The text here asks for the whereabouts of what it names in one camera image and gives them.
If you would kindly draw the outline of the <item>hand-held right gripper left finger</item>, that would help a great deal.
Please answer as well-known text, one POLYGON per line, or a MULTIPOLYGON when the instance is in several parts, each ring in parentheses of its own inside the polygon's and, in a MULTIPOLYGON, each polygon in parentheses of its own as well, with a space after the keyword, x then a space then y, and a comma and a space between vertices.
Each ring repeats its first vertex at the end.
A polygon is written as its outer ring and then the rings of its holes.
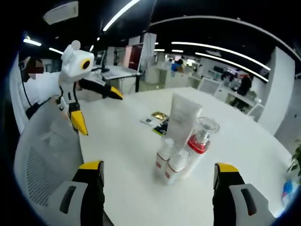
POLYGON ((104 162, 86 162, 71 181, 64 181, 49 197, 51 226, 102 226, 105 196, 104 162))

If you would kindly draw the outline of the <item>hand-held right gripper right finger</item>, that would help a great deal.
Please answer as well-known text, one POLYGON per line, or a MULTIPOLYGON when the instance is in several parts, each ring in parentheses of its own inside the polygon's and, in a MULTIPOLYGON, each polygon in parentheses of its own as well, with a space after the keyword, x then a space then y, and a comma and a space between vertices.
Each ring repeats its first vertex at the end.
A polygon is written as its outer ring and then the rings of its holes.
POLYGON ((215 226, 270 226, 275 220, 268 200, 230 164, 214 165, 212 202, 215 226))

